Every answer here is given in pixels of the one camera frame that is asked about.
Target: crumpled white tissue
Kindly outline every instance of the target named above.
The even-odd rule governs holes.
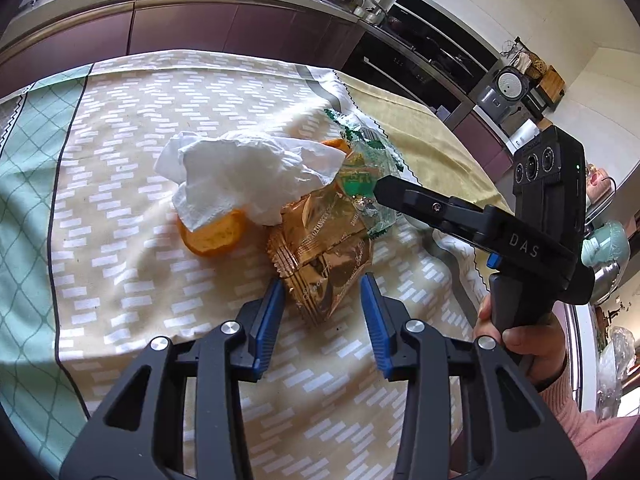
[[[219,137],[181,132],[166,144],[155,169],[179,184],[176,212],[195,231],[233,209],[257,224],[280,224],[282,206],[330,184],[344,157],[320,142],[247,130]]]

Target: wooden cutting board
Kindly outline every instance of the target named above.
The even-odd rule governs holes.
[[[560,100],[560,91],[564,89],[564,80],[552,65],[546,70],[542,76],[538,87],[549,97],[549,100],[556,104]]]

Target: pink sweater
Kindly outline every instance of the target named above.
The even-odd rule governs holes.
[[[598,422],[595,413],[581,413],[572,397],[568,367],[540,395],[574,443],[589,480],[613,457],[638,421],[636,415]]]

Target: silver screw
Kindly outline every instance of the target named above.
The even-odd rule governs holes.
[[[222,324],[220,330],[222,330],[222,333],[227,335],[235,334],[240,330],[240,324],[237,321],[227,321]]]
[[[493,350],[495,348],[495,339],[487,335],[483,335],[478,339],[478,346],[484,350]]]
[[[424,330],[424,323],[419,319],[410,319],[404,324],[404,327],[409,331],[417,334],[418,332],[422,332]]]
[[[151,340],[151,348],[156,351],[164,350],[169,346],[169,340],[165,337],[156,337]]]

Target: brown plastic wrapper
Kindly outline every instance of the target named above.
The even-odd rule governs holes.
[[[364,273],[372,241],[348,197],[333,187],[285,206],[267,252],[311,325],[327,320]]]

